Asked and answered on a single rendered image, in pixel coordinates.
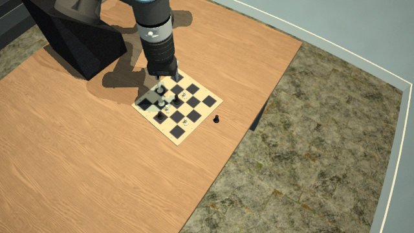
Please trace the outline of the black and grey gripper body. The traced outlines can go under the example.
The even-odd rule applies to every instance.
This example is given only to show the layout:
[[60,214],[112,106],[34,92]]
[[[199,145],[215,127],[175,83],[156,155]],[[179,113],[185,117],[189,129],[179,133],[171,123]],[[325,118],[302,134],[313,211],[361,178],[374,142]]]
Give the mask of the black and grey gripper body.
[[172,31],[174,17],[171,7],[170,13],[169,21],[157,28],[144,28],[136,23],[147,59],[147,71],[151,76],[175,76],[177,73]]

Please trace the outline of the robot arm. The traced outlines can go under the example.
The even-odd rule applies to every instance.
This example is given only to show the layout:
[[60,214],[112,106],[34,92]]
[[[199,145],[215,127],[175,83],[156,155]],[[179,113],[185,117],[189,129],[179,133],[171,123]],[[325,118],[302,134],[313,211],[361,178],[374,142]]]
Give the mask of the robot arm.
[[[171,17],[169,0],[119,0],[132,6],[135,20],[141,27],[155,28]],[[98,25],[102,0],[56,0],[54,8],[69,17]]]

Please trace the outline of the cream and black chessboard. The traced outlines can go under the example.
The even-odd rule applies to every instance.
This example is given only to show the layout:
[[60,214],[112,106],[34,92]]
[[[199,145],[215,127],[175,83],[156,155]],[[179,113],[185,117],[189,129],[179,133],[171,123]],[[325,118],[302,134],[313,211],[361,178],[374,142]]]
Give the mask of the cream and black chessboard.
[[[160,132],[169,138],[175,145],[182,143],[222,102],[218,96],[207,90],[201,84],[179,71],[179,79],[165,77],[159,83],[162,93],[157,92],[157,84],[146,94],[132,104],[144,118],[152,123]],[[188,97],[182,98],[183,90]],[[175,95],[178,95],[180,104],[174,104]],[[164,106],[158,105],[158,97],[164,98]],[[169,105],[170,113],[166,113],[165,105]],[[158,119],[161,111],[164,118]],[[189,124],[183,124],[187,117]]]

